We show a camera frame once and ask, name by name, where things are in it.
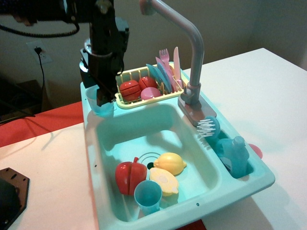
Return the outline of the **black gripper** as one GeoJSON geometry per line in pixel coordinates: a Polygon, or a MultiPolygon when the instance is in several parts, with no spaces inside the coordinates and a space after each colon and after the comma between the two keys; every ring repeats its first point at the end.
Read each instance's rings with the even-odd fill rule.
{"type": "Polygon", "coordinates": [[[102,105],[112,102],[117,93],[116,76],[124,70],[123,57],[118,54],[95,55],[88,53],[85,48],[80,50],[80,74],[86,88],[98,85],[96,90],[96,104],[102,105]],[[100,87],[106,87],[106,96],[100,87]]]}

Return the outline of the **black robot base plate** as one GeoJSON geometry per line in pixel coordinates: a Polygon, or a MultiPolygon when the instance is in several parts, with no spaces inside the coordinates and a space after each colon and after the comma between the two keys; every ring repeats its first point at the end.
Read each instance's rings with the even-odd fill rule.
{"type": "Polygon", "coordinates": [[[0,171],[0,228],[7,230],[27,207],[30,179],[12,168],[0,171]]]}

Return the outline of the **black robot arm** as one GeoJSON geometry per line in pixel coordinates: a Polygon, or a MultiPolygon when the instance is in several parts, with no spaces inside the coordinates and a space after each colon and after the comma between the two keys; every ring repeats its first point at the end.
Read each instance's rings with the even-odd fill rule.
{"type": "Polygon", "coordinates": [[[88,23],[90,37],[85,41],[80,72],[85,88],[98,86],[96,104],[101,107],[115,100],[118,92],[116,76],[124,70],[124,54],[129,40],[129,26],[115,16],[112,0],[2,0],[0,13],[10,14],[27,26],[37,22],[63,21],[74,24],[70,32],[33,34],[4,25],[1,30],[34,38],[58,38],[79,32],[88,23]]]}

